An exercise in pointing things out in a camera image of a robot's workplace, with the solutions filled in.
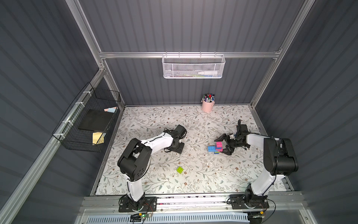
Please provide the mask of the light blue long lego brick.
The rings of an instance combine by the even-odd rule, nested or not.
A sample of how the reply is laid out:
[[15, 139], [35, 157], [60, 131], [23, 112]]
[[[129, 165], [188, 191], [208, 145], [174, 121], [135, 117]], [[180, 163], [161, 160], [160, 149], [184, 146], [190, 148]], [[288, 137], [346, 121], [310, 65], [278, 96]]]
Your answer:
[[208, 146], [208, 152], [216, 152], [216, 146]]

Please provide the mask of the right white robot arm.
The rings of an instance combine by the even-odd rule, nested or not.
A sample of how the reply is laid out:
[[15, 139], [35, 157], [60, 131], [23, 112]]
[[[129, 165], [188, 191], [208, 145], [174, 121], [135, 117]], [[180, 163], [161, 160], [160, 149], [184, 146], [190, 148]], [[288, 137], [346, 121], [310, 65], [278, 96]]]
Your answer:
[[263, 171], [255, 181], [248, 185], [243, 196], [229, 199], [232, 205], [240, 203], [249, 209], [258, 206], [268, 208], [268, 193], [276, 181], [298, 170], [296, 153], [290, 139], [252, 133], [240, 121], [236, 126], [236, 134], [223, 134], [214, 141], [226, 143], [222, 151], [226, 155], [232, 155], [238, 147], [246, 150], [250, 147], [257, 147], [263, 150]]

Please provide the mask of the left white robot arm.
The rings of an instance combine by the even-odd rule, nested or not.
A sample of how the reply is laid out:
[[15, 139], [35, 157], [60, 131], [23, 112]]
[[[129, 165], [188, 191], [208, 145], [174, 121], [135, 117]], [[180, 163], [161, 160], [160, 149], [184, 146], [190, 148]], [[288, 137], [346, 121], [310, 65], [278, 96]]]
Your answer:
[[117, 165], [127, 182], [127, 195], [133, 202], [137, 203], [145, 196], [142, 178], [150, 167], [152, 155], [161, 150], [181, 154], [185, 145], [181, 140], [186, 134], [186, 129], [177, 127], [175, 130], [165, 130], [150, 139], [130, 140]]

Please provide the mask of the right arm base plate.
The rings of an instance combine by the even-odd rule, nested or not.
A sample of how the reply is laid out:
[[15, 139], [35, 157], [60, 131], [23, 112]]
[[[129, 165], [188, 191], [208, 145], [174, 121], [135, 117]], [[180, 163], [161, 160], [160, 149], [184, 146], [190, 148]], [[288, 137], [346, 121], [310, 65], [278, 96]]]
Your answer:
[[233, 210], [269, 208], [267, 196], [232, 194], [229, 195], [229, 204]]

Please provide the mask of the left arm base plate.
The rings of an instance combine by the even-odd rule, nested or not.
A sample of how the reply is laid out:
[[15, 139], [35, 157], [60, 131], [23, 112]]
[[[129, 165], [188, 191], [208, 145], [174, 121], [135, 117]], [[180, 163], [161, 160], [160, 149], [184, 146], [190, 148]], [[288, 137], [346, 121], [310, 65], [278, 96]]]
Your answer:
[[154, 212], [157, 209], [157, 199], [143, 196], [135, 202], [128, 195], [124, 195], [119, 199], [118, 212]]

